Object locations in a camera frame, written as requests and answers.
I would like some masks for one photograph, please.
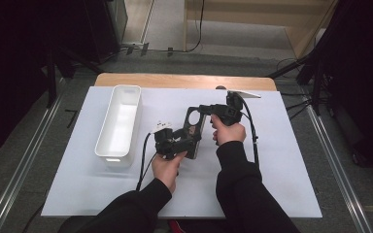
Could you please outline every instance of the person's right hand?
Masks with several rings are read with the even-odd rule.
[[[218,142],[219,146],[230,141],[244,142],[247,137],[245,127],[240,123],[226,126],[217,115],[211,115],[211,121],[213,122],[213,128],[217,129],[213,134],[213,139]]]
[[[171,193],[175,191],[175,179],[177,178],[178,168],[187,152],[177,153],[172,160],[162,158],[161,154],[157,154],[153,159],[153,176],[162,181]]]

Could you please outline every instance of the silver rod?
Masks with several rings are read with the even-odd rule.
[[[311,121],[317,131],[319,139],[322,144],[322,148],[325,152],[325,155],[328,159],[329,165],[332,169],[334,174],[335,180],[340,187],[341,193],[344,197],[344,200],[347,204],[347,207],[350,211],[351,217],[353,218],[353,222],[356,225],[356,230],[359,233],[372,233],[373,230],[371,225],[366,217],[366,214],[358,200],[356,192],[354,191],[353,186],[339,160],[338,154],[329,139],[329,136],[326,132],[326,129],[323,125],[322,118],[317,116],[311,106],[308,106],[308,114],[310,116]]]
[[[153,6],[155,5],[155,0],[152,0],[150,9],[148,10],[147,20],[145,21],[144,30],[142,30],[141,43],[145,43],[145,37],[147,36],[148,27],[150,26],[151,16],[153,15]]]
[[[26,148],[25,153],[23,154],[22,159],[20,160],[20,163],[17,166],[17,169],[15,170],[10,182],[8,183],[7,187],[0,197],[0,230],[5,222],[8,212],[14,205],[20,188],[22,187],[26,175],[28,174],[32,166],[39,147],[42,144],[47,134],[48,128],[51,126],[51,122],[59,107],[63,93],[66,89],[66,83],[63,78],[59,81],[59,87],[59,94],[53,101],[52,107],[45,111],[37,130],[35,131],[28,147]]]

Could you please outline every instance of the black cable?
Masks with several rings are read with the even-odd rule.
[[[150,138],[151,136],[151,133],[148,133],[147,134],[147,137],[145,138],[145,141],[144,141],[144,147],[142,148],[142,161],[141,161],[141,172],[139,174],[139,181],[136,185],[136,190],[139,191],[141,189],[141,183],[142,183],[142,179],[144,178],[142,175],[144,173],[144,163],[145,163],[145,149],[147,148],[147,141],[148,139]]]
[[[199,22],[199,40],[198,43],[196,43],[196,46],[192,50],[187,50],[186,52],[194,51],[199,44],[201,44],[202,39],[202,19],[204,18],[204,9],[205,9],[205,0],[202,0],[202,8],[201,8],[201,19]]]
[[[290,116],[289,117],[289,120],[292,120],[294,119],[296,116],[298,116],[300,113],[302,113],[308,106],[310,106],[311,104],[307,104],[305,105],[304,107],[302,107],[301,110],[299,110],[298,112],[296,112],[294,115]]]
[[[22,230],[22,233],[26,233],[28,231],[28,228],[29,228],[29,225],[32,223],[33,219],[35,218],[35,216],[40,212],[42,211],[42,209],[44,209],[44,205],[45,205],[45,202],[42,203],[42,205],[38,208],[38,210],[36,210],[36,212],[32,215],[32,217],[28,220],[28,222],[26,223],[25,227],[23,228]]]
[[[196,1],[195,0],[193,0],[192,1],[192,8],[194,9],[194,11],[193,11],[193,22],[194,22],[194,25],[195,25],[195,29],[196,29],[196,32],[197,33],[199,33],[199,28],[198,28],[198,24],[196,23],[197,22],[197,19],[196,19],[196,7],[195,7],[195,3],[196,3]]]
[[[142,180],[144,180],[145,175],[147,175],[148,168],[150,168],[151,163],[153,163],[153,159],[154,159],[155,157],[156,157],[156,154],[153,155],[153,157],[151,158],[150,162],[148,163],[147,169],[145,169],[144,175],[142,176]]]
[[[250,119],[250,117],[244,113],[242,113],[242,115],[244,115],[247,119]]]
[[[305,101],[303,101],[299,104],[295,104],[295,105],[291,105],[289,107],[286,107],[286,110],[288,111],[290,109],[296,108],[296,107],[301,106],[301,105],[309,104],[309,103],[311,103],[311,99],[307,99],[307,100],[305,100]]]
[[[277,63],[277,66],[276,66],[276,69],[277,71],[279,70],[279,66],[282,62],[284,61],[288,61],[288,60],[295,60],[295,62],[297,62],[297,59],[296,58],[287,58],[287,59],[283,59],[283,60],[280,60],[278,63]]]
[[[162,51],[162,52],[178,52],[178,53],[187,53],[194,51],[198,46],[201,44],[201,39],[202,39],[202,20],[204,17],[204,8],[205,8],[205,0],[202,1],[202,8],[201,8],[201,19],[199,21],[199,39],[198,42],[196,43],[195,47],[190,50],[147,50],[147,51]]]
[[[258,149],[257,149],[257,146],[256,146],[256,139],[258,139],[258,136],[256,136],[256,132],[255,132],[255,127],[254,127],[254,122],[253,122],[253,117],[251,116],[251,112],[250,112],[250,108],[248,108],[248,105],[247,103],[245,102],[244,98],[242,98],[241,95],[239,95],[238,93],[234,92],[234,94],[241,100],[241,102],[244,104],[245,106],[245,110],[247,111],[247,118],[248,120],[250,121],[250,127],[251,127],[251,133],[252,133],[252,136],[253,136],[253,147],[254,147],[254,164],[257,168],[259,168],[259,158],[258,158]]]
[[[286,95],[286,96],[304,96],[306,94],[301,94],[301,93],[285,93],[285,92],[280,92],[281,95]]]

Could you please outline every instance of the white plastic container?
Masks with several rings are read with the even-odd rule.
[[[135,156],[142,113],[141,87],[117,85],[111,95],[95,153],[109,167],[129,167]]]

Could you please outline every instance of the black jacket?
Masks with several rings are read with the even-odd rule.
[[[233,232],[299,232],[262,184],[260,171],[247,160],[241,142],[221,145],[217,156],[217,197]],[[157,213],[171,197],[165,184],[154,179],[139,192],[119,196],[79,232],[153,232]]]

